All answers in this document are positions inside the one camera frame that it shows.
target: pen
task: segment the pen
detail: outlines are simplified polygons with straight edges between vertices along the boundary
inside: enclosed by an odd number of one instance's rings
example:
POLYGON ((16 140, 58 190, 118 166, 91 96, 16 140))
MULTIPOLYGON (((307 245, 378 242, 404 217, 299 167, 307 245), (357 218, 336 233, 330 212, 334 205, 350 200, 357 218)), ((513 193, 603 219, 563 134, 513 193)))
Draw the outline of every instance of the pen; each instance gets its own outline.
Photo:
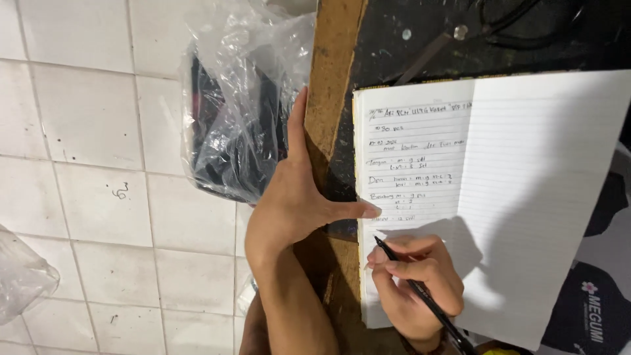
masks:
MULTIPOLYGON (((388 259, 395 262, 399 261, 399 258, 397 258, 392 249, 390 249, 390 247, 386 243, 384 243, 383 240, 379 239, 377 236, 375 236, 375 240, 377 241, 377 246, 379 246, 386 252, 388 259)), ((454 339, 455 346, 458 348, 460 353, 464 355, 477 355, 477 352, 473 348, 473 345, 471 345, 467 338, 460 334, 458 329, 451 323, 449 317, 445 314, 445 312, 443 312, 442 309, 438 307, 436 302, 433 301, 432 297, 427 294, 427 292, 425 292, 425 289, 423 288, 425 284, 416 280, 407 281, 410 287, 414 290, 414 293, 416 293, 416 295, 421 300, 423 300, 423 302, 427 305, 427 308, 432 311, 436 318, 438 318, 438 320, 443 324, 445 329, 447 329, 447 332, 454 339)))

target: person's left hand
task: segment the person's left hand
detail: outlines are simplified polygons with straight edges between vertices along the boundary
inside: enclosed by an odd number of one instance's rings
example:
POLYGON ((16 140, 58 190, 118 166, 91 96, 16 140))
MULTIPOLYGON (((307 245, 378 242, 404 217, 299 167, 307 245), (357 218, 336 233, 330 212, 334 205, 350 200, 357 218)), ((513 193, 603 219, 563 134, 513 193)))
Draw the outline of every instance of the person's left hand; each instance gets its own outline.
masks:
POLYGON ((325 224, 340 219, 375 218, 380 210, 365 202, 332 202, 314 182, 305 142, 307 88, 296 98, 287 122, 288 157, 276 171, 256 205, 245 237, 248 259, 277 255, 325 224))

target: notebook page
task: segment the notebook page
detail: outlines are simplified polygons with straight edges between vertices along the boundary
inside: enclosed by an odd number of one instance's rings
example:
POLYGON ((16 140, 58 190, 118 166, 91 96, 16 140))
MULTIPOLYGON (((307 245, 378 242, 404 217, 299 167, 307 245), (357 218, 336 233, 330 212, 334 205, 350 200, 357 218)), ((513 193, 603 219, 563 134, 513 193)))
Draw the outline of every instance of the notebook page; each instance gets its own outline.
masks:
MULTIPOLYGON (((449 240, 451 225, 436 222, 456 216, 472 96, 473 80, 355 92, 357 193, 382 209, 359 222, 362 270, 374 236, 449 240)), ((362 273, 364 322, 391 326, 371 270, 362 273)))
POLYGON ((631 71, 476 80, 458 206, 468 231, 450 249, 465 285, 460 327, 539 347, 630 93, 631 71))

